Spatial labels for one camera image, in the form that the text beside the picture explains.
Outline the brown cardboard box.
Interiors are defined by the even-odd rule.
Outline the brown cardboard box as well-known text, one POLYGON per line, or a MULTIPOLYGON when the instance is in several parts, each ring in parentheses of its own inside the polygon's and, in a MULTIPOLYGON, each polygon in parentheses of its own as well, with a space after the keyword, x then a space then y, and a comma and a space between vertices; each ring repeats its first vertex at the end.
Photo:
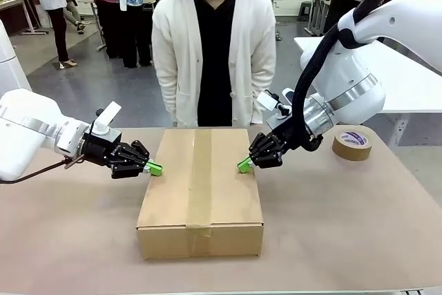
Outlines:
MULTIPOLYGON (((145 259, 192 258, 186 213, 197 129, 165 130, 156 155, 162 167, 148 184, 136 226, 145 259)), ((249 135, 245 129, 212 130, 211 251, 208 256, 258 256, 264 222, 253 173, 240 173, 249 135)))

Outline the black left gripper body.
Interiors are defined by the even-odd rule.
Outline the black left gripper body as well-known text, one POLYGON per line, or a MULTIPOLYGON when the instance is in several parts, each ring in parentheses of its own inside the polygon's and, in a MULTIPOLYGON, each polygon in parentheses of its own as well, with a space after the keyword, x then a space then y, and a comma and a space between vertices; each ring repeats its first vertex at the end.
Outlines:
POLYGON ((106 139, 94 135, 84 135, 84 143, 81 148, 82 160, 91 162, 98 166, 111 168, 114 164, 121 164, 122 159, 117 154, 113 155, 115 149, 119 149, 121 135, 116 138, 106 139))

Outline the person in white cardigan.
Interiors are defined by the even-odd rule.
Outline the person in white cardigan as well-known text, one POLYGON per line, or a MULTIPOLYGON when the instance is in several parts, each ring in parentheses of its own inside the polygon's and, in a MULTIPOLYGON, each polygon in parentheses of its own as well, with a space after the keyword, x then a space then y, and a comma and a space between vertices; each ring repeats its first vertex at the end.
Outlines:
POLYGON ((153 62, 178 127, 261 124, 258 102, 276 71, 271 0, 161 0, 153 12, 153 62))

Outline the white side table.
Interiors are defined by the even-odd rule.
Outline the white side table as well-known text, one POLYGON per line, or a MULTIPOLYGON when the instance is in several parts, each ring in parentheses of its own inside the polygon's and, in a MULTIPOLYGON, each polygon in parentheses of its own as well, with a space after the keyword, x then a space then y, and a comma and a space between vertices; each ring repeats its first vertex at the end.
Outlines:
POLYGON ((381 134, 396 146, 442 146, 442 76, 378 41, 356 50, 382 84, 382 115, 392 124, 381 134))

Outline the wooden top white table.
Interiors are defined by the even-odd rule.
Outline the wooden top white table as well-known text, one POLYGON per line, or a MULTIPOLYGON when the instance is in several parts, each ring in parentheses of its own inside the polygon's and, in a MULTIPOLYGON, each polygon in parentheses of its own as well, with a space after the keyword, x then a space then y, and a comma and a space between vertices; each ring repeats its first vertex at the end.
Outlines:
POLYGON ((32 0, 7 0, 0 2, 0 20, 8 35, 47 35, 41 26, 32 0))

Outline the grey plastic stool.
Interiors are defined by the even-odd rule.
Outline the grey plastic stool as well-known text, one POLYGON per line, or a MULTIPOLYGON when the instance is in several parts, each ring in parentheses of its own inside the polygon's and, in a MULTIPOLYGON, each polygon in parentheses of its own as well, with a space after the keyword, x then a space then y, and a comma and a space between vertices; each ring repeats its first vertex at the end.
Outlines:
POLYGON ((314 1, 302 1, 298 12, 299 22, 308 22, 312 16, 314 1))

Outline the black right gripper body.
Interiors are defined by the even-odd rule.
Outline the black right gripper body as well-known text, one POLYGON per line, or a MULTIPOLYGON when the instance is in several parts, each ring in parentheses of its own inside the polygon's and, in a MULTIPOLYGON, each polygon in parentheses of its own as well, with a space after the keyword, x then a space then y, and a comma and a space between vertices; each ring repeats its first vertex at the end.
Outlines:
POLYGON ((296 150, 302 146, 304 138, 304 129, 301 127, 304 123, 298 120, 282 120, 273 129, 273 134, 278 138, 280 150, 279 156, 282 157, 290 150, 296 150))

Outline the brown packing tape roll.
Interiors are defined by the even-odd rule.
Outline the brown packing tape roll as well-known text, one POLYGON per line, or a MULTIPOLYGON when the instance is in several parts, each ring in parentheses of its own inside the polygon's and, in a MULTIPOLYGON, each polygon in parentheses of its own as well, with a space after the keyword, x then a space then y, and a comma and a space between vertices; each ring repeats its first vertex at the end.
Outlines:
POLYGON ((350 129, 339 129, 331 148, 344 160, 361 162, 368 159, 372 150, 372 141, 365 127, 354 126, 350 129))

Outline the brown tape strip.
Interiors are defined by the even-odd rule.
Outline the brown tape strip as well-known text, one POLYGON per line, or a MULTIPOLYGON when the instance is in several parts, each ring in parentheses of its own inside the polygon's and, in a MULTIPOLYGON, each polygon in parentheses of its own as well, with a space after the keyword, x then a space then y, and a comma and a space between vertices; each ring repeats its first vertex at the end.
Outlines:
POLYGON ((212 130, 197 129, 186 213, 186 242, 190 257, 211 251, 212 130))

